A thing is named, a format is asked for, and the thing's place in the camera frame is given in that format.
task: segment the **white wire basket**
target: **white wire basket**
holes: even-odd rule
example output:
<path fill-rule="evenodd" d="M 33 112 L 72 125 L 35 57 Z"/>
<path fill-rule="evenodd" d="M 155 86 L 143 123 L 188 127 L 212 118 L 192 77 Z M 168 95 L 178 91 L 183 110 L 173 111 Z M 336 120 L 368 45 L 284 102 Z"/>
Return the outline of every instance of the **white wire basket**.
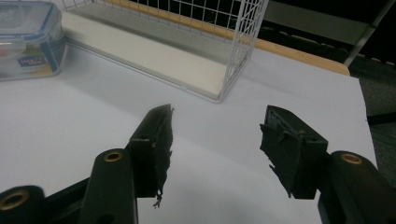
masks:
<path fill-rule="evenodd" d="M 253 51 L 268 0 L 52 0 L 66 37 L 220 102 Z"/>

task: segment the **wire mesh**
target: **wire mesh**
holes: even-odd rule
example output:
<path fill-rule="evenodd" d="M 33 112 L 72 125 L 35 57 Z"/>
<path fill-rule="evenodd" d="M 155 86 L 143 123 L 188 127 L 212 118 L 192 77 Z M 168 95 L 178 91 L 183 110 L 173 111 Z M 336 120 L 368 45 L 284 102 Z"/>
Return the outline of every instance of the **wire mesh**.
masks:
<path fill-rule="evenodd" d="M 222 91 L 246 64 L 268 0 L 50 0 L 71 11 L 100 4 L 230 45 Z"/>

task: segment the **container lid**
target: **container lid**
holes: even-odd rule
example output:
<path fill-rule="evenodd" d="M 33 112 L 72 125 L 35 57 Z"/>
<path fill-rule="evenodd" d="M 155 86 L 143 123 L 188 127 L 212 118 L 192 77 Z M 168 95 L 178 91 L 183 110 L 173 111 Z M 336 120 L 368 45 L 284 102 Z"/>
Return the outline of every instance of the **container lid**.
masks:
<path fill-rule="evenodd" d="M 41 38 L 52 7 L 47 2 L 0 2 L 0 39 Z"/>

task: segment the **wooden edge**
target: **wooden edge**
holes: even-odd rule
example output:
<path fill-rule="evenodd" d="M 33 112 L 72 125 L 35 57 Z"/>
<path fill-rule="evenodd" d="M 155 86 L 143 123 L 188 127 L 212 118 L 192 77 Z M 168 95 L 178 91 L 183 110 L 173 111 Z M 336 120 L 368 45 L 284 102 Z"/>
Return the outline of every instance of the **wooden edge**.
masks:
<path fill-rule="evenodd" d="M 302 63 L 314 65 L 341 75 L 350 76 L 349 69 L 344 64 L 305 53 L 297 49 L 291 49 L 262 39 L 257 39 L 255 48 L 266 50 Z"/>
<path fill-rule="evenodd" d="M 105 2 L 115 6 L 129 8 L 131 10 L 145 13 L 163 20 L 179 23 L 181 25 L 185 25 L 190 28 L 194 28 L 196 30 L 203 31 L 212 35 L 217 35 L 222 38 L 233 40 L 233 30 L 219 27 L 211 23 L 198 21 L 189 17 L 164 11 L 155 7 L 137 4 L 128 0 L 105 0 Z M 297 49 L 291 49 L 262 39 L 257 39 L 255 48 L 269 51 L 283 57 L 290 58 L 298 62 L 307 63 L 338 74 L 350 76 L 349 70 L 344 64 L 321 58 L 313 54 L 305 53 Z"/>

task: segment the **gray floor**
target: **gray floor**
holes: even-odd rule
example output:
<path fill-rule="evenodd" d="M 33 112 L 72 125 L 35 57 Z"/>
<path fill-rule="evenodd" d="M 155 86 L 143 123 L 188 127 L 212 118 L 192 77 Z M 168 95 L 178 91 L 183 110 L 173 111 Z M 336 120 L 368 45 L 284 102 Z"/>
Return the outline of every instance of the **gray floor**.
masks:
<path fill-rule="evenodd" d="M 361 81 L 367 115 L 396 112 L 396 67 L 358 57 L 349 66 Z M 396 123 L 371 127 L 379 172 L 396 188 Z"/>

